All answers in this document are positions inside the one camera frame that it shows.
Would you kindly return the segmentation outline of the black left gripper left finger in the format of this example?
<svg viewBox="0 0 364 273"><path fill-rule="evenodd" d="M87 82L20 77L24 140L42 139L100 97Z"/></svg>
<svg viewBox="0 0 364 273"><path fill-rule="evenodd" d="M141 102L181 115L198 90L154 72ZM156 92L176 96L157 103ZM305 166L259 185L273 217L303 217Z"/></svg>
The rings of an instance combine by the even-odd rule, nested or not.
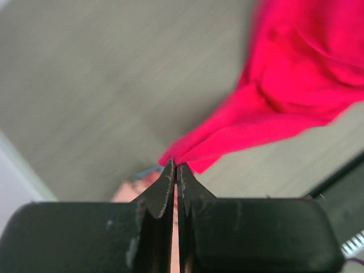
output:
<svg viewBox="0 0 364 273"><path fill-rule="evenodd" d="M32 202L1 236L2 272L170 272L175 165L131 202Z"/></svg>

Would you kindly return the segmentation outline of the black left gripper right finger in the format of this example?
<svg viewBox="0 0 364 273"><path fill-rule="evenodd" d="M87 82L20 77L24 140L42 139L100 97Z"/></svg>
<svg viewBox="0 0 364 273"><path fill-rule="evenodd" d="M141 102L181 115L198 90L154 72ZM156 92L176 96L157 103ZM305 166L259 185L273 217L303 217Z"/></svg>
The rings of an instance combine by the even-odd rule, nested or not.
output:
<svg viewBox="0 0 364 273"><path fill-rule="evenodd" d="M329 219L308 198L218 198L176 170L181 272L340 272Z"/></svg>

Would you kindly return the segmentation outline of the hot pink t shirt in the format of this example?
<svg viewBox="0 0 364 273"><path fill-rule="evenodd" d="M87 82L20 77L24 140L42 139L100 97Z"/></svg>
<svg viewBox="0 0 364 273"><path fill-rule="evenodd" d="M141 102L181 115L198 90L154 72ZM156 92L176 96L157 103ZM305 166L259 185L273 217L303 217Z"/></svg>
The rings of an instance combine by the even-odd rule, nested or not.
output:
<svg viewBox="0 0 364 273"><path fill-rule="evenodd" d="M362 1L260 1L235 91L159 159L203 173L231 152L330 124L363 101Z"/></svg>

